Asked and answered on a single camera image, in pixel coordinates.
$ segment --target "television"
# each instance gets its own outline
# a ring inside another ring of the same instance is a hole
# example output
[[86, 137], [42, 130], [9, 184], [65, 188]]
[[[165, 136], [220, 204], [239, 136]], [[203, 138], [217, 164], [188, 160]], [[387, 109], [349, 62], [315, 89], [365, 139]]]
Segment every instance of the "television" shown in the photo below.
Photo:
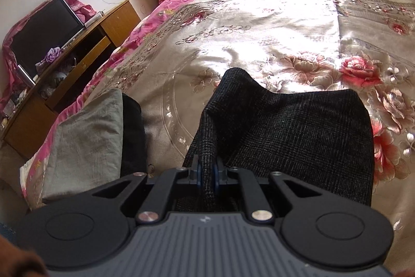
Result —
[[64, 46], [83, 28], [84, 24], [65, 0], [52, 0], [28, 20], [13, 37], [10, 47], [17, 64], [33, 78], [37, 74], [35, 64], [51, 48]]

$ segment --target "wooden cabinet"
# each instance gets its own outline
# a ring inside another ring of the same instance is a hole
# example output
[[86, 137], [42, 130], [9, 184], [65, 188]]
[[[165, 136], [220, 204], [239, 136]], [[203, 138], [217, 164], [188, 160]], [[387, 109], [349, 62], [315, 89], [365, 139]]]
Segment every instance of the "wooden cabinet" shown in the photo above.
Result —
[[[95, 71], [122, 45], [140, 18], [129, 2], [117, 5], [71, 42], [39, 77], [0, 138], [20, 155], [31, 158], [43, 144], [58, 114], [76, 100]], [[77, 64], [46, 100], [40, 96], [52, 73], [68, 59]]]

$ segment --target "metal pin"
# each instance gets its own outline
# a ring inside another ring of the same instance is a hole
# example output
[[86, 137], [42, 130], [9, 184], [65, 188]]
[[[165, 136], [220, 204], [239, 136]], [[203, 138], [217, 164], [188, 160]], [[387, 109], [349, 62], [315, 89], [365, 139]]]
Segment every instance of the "metal pin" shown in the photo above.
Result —
[[272, 218], [272, 213], [268, 210], [256, 210], [251, 214], [251, 216], [257, 221], [267, 221]]
[[154, 211], [143, 211], [138, 215], [138, 219], [143, 222], [154, 222], [158, 220], [158, 213]]

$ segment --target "bed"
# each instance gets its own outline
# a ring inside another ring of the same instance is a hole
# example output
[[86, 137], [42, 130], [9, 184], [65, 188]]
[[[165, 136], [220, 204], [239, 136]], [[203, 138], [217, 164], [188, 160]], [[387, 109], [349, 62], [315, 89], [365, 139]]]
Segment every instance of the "bed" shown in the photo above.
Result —
[[386, 266], [415, 268], [415, 0], [166, 0], [65, 109], [21, 169], [42, 205], [56, 126], [109, 88], [140, 103], [149, 173], [181, 166], [206, 102], [231, 67], [273, 92], [356, 90], [374, 132], [372, 207], [391, 221]]

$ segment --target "black fabric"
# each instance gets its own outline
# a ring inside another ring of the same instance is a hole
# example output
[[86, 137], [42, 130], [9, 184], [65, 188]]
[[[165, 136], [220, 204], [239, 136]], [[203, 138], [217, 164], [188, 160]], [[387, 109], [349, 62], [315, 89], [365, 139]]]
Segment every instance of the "black fabric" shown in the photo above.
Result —
[[202, 112], [184, 166], [199, 155], [206, 210], [217, 210], [210, 169], [217, 155], [227, 167], [259, 177], [281, 171], [370, 205], [373, 147], [369, 114], [353, 90], [277, 94], [232, 68]]
[[146, 134], [144, 131], [141, 107], [134, 99], [122, 94], [123, 134], [121, 177], [147, 172]]

